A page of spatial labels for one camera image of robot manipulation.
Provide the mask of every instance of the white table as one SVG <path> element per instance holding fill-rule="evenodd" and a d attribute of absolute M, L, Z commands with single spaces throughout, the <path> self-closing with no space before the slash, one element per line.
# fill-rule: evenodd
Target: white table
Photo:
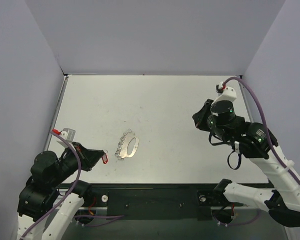
<path fill-rule="evenodd" d="M 210 184 L 221 179 L 239 183 L 267 183 L 248 159 L 231 170 L 229 146 L 211 146 L 208 133 L 195 128 L 192 115 L 207 98 L 217 97 L 215 85 L 228 76 L 70 75 L 55 128 L 76 130 L 74 141 L 86 148 L 107 150 L 109 162 L 99 161 L 81 180 L 121 184 Z M 235 113 L 249 121 L 239 84 L 231 81 L 237 100 Z M 132 129 L 139 147 L 132 158 L 114 153 L 123 132 Z M 64 150 L 53 137 L 49 150 Z M 231 156 L 235 166 L 237 155 Z M 65 183 L 74 180 L 69 177 Z"/>

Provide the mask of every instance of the gray wall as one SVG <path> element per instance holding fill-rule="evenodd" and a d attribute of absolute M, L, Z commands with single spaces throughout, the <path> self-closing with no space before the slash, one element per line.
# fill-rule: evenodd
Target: gray wall
<path fill-rule="evenodd" d="M 44 146 L 63 75 L 23 0 L 0 0 L 0 240 Z"/>
<path fill-rule="evenodd" d="M 65 73 L 243 74 L 284 0 L 26 0 Z"/>
<path fill-rule="evenodd" d="M 244 75 L 300 174 L 300 0 L 285 2 Z"/>

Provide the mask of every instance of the gray floor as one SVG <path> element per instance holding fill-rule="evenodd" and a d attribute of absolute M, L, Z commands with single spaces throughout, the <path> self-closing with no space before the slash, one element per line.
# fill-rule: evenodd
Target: gray floor
<path fill-rule="evenodd" d="M 237 210 L 235 223 L 252 219 L 256 210 Z M 76 226 L 71 223 L 62 240 L 286 240 L 284 228 L 262 212 L 253 223 L 243 226 L 217 226 L 217 222 L 184 220 L 119 220 L 99 228 Z"/>

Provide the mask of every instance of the oval hole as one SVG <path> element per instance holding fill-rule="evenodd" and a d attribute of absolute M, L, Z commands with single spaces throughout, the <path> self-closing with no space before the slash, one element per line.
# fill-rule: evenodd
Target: oval hole
<path fill-rule="evenodd" d="M 132 153 L 132 150 L 134 148 L 134 144 L 136 142 L 136 138 L 133 138 L 130 142 L 129 142 L 129 145 L 128 145 L 128 155 L 130 155 Z"/>

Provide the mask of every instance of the screw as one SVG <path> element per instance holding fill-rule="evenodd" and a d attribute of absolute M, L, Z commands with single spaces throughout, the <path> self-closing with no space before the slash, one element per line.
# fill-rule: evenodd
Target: screw
<path fill-rule="evenodd" d="M 200 195 L 199 200 L 200 200 L 200 202 L 205 202 L 206 201 L 205 195 Z"/>
<path fill-rule="evenodd" d="M 103 195 L 101 199 L 102 199 L 102 202 L 106 203 L 108 201 L 109 197 L 106 195 Z"/>

